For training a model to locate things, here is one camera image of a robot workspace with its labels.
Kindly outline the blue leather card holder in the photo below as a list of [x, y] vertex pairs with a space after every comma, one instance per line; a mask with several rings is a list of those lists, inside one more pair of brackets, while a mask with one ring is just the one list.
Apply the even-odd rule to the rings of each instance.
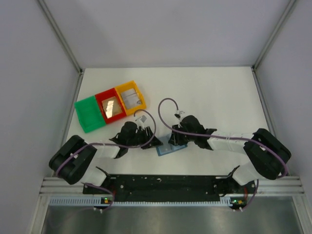
[[181, 145], [181, 146], [180, 145], [174, 146], [169, 143], [169, 139], [170, 139], [170, 135], [162, 136], [159, 139], [162, 142], [162, 145], [156, 147], [158, 156], [164, 156], [164, 155], [182, 150], [184, 148], [187, 148], [187, 144]]

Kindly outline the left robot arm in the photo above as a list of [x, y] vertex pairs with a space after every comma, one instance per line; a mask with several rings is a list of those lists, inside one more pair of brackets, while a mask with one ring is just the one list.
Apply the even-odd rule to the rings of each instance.
[[88, 144], [74, 135], [52, 156], [49, 167], [68, 184], [91, 183], [103, 194], [109, 191], [111, 182], [108, 173], [96, 165], [97, 159], [121, 158], [130, 147], [145, 150], [163, 145], [149, 126], [139, 126], [131, 121], [126, 122], [110, 141], [112, 146], [101, 142]]

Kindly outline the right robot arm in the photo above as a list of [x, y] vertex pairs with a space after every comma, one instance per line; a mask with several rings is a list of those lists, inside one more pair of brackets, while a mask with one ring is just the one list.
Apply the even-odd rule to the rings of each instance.
[[193, 115], [176, 114], [179, 123], [171, 127], [169, 143], [174, 146], [193, 142], [201, 149], [229, 151], [246, 155], [248, 162], [233, 169], [227, 181], [233, 193], [239, 193], [251, 181], [276, 180], [288, 173], [286, 166], [291, 152], [268, 130], [259, 128], [251, 134], [226, 133], [205, 128]]

